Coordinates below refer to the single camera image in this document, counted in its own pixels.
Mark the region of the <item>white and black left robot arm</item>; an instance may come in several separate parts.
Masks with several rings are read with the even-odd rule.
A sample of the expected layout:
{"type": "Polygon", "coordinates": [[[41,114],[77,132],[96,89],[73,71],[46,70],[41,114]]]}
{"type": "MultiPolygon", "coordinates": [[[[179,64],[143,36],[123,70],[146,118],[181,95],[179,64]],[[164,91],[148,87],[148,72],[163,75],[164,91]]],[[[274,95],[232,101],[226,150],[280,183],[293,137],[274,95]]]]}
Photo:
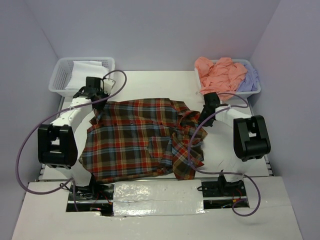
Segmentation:
{"type": "Polygon", "coordinates": [[[79,161],[75,132],[84,118],[94,108],[102,110],[110,96],[115,81],[109,78],[87,77],[85,86],[72,97],[70,105],[50,124],[41,124],[37,129],[38,160],[40,163],[74,179],[75,186],[86,199],[98,194],[98,186],[92,173],[79,161]]]}

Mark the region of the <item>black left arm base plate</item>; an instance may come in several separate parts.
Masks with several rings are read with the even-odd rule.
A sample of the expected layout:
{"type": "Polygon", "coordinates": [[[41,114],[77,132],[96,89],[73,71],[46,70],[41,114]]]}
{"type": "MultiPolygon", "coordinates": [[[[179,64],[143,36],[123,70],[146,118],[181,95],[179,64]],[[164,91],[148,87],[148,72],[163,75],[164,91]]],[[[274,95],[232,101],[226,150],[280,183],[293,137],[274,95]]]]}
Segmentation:
{"type": "Polygon", "coordinates": [[[113,199],[115,185],[96,184],[92,188],[76,187],[75,196],[73,195],[74,186],[63,186],[64,191],[68,191],[66,212],[97,212],[102,216],[113,216],[113,199]]]}

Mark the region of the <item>plaid flannel long sleeve shirt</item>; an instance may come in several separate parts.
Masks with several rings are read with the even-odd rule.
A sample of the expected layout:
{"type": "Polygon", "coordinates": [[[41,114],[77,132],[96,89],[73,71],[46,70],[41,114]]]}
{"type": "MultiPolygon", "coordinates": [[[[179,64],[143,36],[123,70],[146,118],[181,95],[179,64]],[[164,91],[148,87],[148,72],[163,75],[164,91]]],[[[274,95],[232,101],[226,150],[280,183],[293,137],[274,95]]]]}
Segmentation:
{"type": "Polygon", "coordinates": [[[107,102],[90,121],[79,161],[101,183],[169,174],[192,180],[207,136],[199,116],[168,98],[107,102]]]}

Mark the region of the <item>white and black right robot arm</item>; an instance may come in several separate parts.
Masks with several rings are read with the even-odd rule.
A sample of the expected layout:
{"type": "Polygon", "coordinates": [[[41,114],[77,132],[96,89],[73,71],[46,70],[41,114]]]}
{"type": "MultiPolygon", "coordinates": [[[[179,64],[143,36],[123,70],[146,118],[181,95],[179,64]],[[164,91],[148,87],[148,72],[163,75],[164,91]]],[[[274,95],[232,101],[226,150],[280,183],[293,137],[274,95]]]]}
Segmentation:
{"type": "Polygon", "coordinates": [[[242,180],[256,160],[270,153],[266,121],[262,115],[243,112],[249,103],[234,93],[206,93],[203,99],[198,125],[202,129],[223,125],[232,130],[231,156],[226,157],[217,170],[225,177],[217,183],[217,190],[228,196],[235,189],[234,182],[242,180]]]}

